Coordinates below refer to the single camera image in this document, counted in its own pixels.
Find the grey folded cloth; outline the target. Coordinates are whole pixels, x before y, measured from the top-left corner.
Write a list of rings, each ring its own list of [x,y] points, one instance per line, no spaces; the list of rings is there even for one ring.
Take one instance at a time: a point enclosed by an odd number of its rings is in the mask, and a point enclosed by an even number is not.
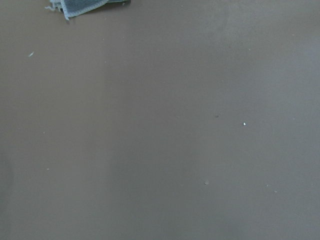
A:
[[[70,18],[83,15],[106,4],[124,5],[127,2],[128,0],[50,0],[50,5],[44,8],[53,12],[63,12],[64,18],[69,21]]]

